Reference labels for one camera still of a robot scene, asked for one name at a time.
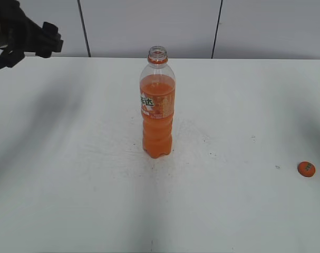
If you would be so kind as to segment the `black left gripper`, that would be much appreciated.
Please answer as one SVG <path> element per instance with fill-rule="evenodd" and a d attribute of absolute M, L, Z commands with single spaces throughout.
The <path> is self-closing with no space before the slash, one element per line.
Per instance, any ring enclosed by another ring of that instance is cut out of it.
<path fill-rule="evenodd" d="M 26 16 L 19 1 L 7 1 L 6 7 L 8 22 L 6 53 L 8 55 L 16 51 L 19 55 L 32 52 L 36 56 L 49 58 L 52 53 L 61 52 L 63 40 L 57 26 L 49 22 L 44 22 L 41 27 L 38 26 Z"/>

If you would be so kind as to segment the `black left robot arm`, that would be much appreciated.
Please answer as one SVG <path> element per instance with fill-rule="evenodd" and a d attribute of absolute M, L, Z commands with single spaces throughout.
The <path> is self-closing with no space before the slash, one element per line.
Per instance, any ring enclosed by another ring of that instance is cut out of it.
<path fill-rule="evenodd" d="M 47 59 L 61 52 L 62 46 L 57 26 L 49 22 L 38 26 L 26 16 L 19 1 L 0 1 L 0 70 L 13 68 L 26 52 Z"/>

